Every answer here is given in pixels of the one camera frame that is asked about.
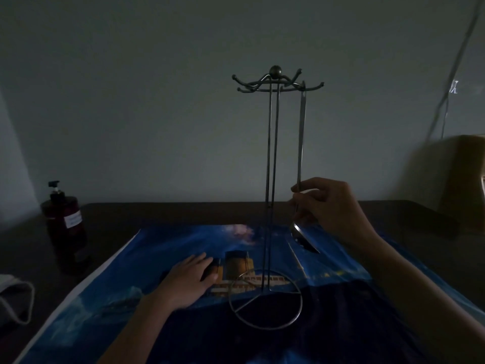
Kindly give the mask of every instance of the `bottle label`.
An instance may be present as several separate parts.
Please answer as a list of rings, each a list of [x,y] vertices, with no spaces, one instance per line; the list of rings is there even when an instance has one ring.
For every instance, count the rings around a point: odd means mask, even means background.
[[[69,216],[64,217],[65,226],[70,229],[82,222],[81,211],[77,211]]]

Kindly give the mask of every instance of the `left hand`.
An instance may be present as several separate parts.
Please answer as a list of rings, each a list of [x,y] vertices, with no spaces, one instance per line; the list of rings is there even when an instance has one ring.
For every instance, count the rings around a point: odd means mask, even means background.
[[[217,280],[217,274],[211,274],[203,281],[200,280],[213,259],[212,257],[205,259],[205,257],[205,253],[197,257],[191,255],[174,265],[151,295],[171,311],[194,304]]]

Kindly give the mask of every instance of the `dark tabletop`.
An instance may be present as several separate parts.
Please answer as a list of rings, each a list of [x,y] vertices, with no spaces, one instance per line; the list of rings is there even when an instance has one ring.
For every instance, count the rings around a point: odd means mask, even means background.
[[[460,231],[454,220],[409,201],[365,201],[374,227],[404,245],[447,283],[485,309],[485,236]],[[98,203],[81,208],[90,262],[60,268],[42,216],[0,235],[0,274],[36,287],[33,318],[0,329],[0,362],[12,362],[65,296],[141,227],[160,223],[255,224],[264,203]],[[275,223],[289,224],[293,209],[275,204]]]

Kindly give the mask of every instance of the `hand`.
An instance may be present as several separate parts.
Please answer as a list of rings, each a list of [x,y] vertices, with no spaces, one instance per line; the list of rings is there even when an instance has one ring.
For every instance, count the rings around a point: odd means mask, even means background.
[[[171,311],[191,306],[217,280],[217,274],[200,280],[204,270],[212,262],[212,257],[204,259],[205,257],[205,253],[197,257],[191,255],[174,265],[151,295]]]
[[[354,198],[349,184],[322,177],[312,177],[292,187],[293,199],[298,205],[294,222],[306,225],[318,222],[326,231],[344,243],[352,243],[376,233]]]

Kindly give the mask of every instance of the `white wall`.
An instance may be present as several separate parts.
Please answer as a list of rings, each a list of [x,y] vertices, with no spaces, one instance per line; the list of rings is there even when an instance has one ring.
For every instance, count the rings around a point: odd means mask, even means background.
[[[434,207],[450,154],[433,149],[439,129],[425,138],[474,2],[3,0],[0,82],[39,199],[51,179],[82,203],[264,199],[268,97],[231,75],[277,63],[325,81],[307,98],[303,177]],[[484,37],[481,20],[465,65]],[[483,103],[454,104],[447,136],[485,131]],[[296,179],[298,106],[283,94],[278,200]]]
[[[0,230],[40,212],[17,136],[0,92]]]

